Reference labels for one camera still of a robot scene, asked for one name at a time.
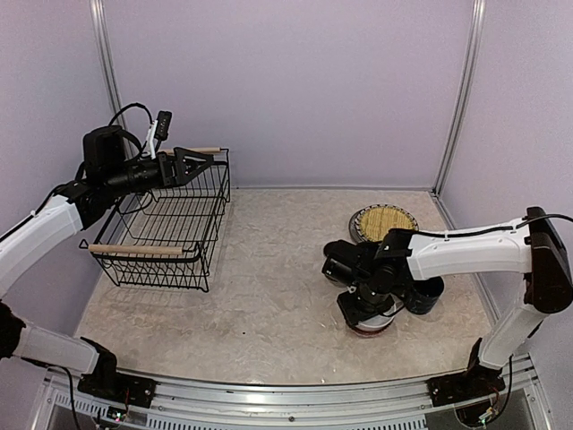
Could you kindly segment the blue patterned white bowl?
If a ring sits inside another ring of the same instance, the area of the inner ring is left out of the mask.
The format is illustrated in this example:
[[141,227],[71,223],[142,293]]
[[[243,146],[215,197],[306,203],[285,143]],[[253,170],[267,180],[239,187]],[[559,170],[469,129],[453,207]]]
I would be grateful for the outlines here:
[[363,328],[355,326],[355,327],[351,327],[350,330],[359,337],[372,338],[372,337],[379,336],[380,334],[385,332],[391,325],[392,325],[392,323],[387,324],[383,327],[376,328],[375,330],[364,330]]

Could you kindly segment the plain white bowl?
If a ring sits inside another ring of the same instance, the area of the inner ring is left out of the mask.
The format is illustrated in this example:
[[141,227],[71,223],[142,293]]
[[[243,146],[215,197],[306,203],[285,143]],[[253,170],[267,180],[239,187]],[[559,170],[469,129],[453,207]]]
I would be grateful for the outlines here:
[[383,327],[394,321],[395,316],[401,311],[401,307],[396,303],[383,314],[377,314],[366,321],[359,322],[356,326],[363,328],[364,330],[375,330],[376,328]]

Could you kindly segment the navy blue ceramic mug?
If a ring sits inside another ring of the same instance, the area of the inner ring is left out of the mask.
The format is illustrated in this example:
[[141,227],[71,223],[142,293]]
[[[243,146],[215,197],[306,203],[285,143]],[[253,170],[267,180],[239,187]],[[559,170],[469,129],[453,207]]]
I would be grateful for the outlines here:
[[444,291],[442,277],[415,281],[405,293],[405,308],[411,314],[428,314],[437,304]]

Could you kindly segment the grey deer print plate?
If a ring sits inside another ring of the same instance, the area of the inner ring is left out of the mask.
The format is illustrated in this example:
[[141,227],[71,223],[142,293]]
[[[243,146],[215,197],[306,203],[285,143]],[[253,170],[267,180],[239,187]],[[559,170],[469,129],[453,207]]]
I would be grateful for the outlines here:
[[[361,210],[359,210],[358,212],[356,212],[356,213],[351,217],[351,219],[349,220],[348,228],[349,228],[349,234],[350,234],[351,238],[352,238],[355,242],[357,242],[357,243],[360,243],[360,242],[371,242],[371,241],[367,241],[367,240],[362,236],[362,234],[360,233],[359,227],[358,227],[358,221],[359,221],[360,217],[363,215],[363,213],[364,213],[366,210],[368,210],[368,209],[370,209],[370,208],[373,208],[373,207],[383,207],[383,206],[389,206],[389,207],[400,208],[400,207],[398,207],[398,206],[389,205],[389,204],[373,204],[373,205],[367,206],[367,207],[365,207],[365,208],[362,208]],[[404,211],[407,215],[409,215],[412,219],[415,220],[415,223],[416,223],[416,226],[417,226],[417,229],[416,229],[416,230],[418,230],[418,229],[419,229],[419,225],[418,225],[416,219],[414,218],[414,216],[411,215],[408,211],[406,211],[406,210],[404,210],[404,209],[402,209],[402,208],[400,208],[400,209],[401,209],[402,211]]]

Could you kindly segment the woven bamboo plate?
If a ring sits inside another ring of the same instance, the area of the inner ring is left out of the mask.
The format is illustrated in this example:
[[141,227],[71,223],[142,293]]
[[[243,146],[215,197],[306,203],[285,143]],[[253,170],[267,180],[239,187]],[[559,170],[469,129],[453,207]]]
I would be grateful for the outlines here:
[[366,210],[358,221],[362,236],[371,242],[381,241],[391,229],[416,230],[415,220],[400,208],[383,206]]

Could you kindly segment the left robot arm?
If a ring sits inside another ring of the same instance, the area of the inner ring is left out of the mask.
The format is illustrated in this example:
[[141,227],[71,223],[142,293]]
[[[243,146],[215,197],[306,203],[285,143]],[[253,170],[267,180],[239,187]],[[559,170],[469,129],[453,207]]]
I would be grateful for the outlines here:
[[[57,245],[103,218],[130,194],[187,185],[214,162],[211,151],[176,147],[151,158],[114,156],[82,176],[57,186],[37,211],[1,238],[1,292],[6,294],[28,269]],[[86,377],[109,399],[125,389],[115,355],[98,343],[51,331],[1,306],[1,356],[63,367]]]

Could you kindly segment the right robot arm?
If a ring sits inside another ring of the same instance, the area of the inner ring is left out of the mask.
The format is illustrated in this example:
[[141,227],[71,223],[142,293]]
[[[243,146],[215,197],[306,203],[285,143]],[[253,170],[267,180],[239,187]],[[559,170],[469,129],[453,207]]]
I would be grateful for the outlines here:
[[500,381],[501,369],[514,351],[551,314],[572,303],[572,275],[567,249],[552,220],[540,207],[523,218],[501,224],[441,232],[392,228],[379,242],[345,240],[324,246],[322,274],[346,287],[338,307],[346,325],[364,334],[384,331],[401,310],[412,311],[418,297],[446,276],[513,272],[524,290],[491,331],[472,348],[465,371],[455,374],[458,390],[479,396]]

